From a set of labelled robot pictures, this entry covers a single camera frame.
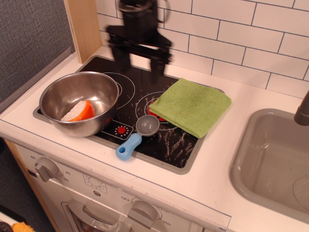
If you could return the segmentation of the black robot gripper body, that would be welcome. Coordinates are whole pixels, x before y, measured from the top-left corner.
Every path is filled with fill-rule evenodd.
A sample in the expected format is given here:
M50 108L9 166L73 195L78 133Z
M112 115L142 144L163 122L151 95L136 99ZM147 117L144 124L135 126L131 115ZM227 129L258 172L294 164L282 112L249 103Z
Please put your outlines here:
M171 41L162 36L157 28L156 0L120 0L118 9L123 16L123 25L108 25L109 44L125 48L130 54L148 58L158 57L169 63Z

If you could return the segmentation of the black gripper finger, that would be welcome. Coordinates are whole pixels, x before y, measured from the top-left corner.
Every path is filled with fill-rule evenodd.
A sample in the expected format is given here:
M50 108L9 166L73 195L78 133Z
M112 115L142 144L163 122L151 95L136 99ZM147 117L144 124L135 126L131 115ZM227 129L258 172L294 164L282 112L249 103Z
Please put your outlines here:
M166 62L162 58L151 57L151 84L155 84L160 76L164 74Z
M131 67L130 53L123 47L111 45L112 54L118 69L127 71Z

